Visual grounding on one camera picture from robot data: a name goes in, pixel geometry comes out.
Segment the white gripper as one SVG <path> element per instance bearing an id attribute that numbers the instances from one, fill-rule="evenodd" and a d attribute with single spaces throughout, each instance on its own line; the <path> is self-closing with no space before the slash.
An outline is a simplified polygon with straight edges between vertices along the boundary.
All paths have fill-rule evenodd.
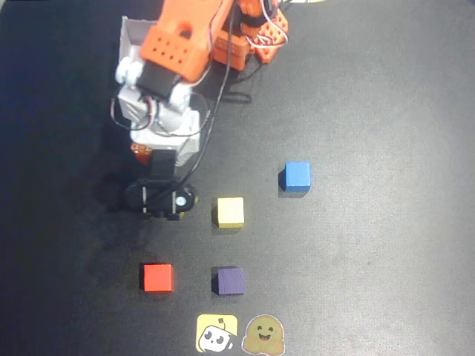
<path id="1" fill-rule="evenodd" d="M 200 113 L 187 110 L 182 125 L 171 133 L 166 133 L 154 122 L 151 128 L 131 132 L 131 151 L 137 161 L 148 165 L 153 150 L 176 151 L 176 166 L 184 166 L 200 150 Z"/>

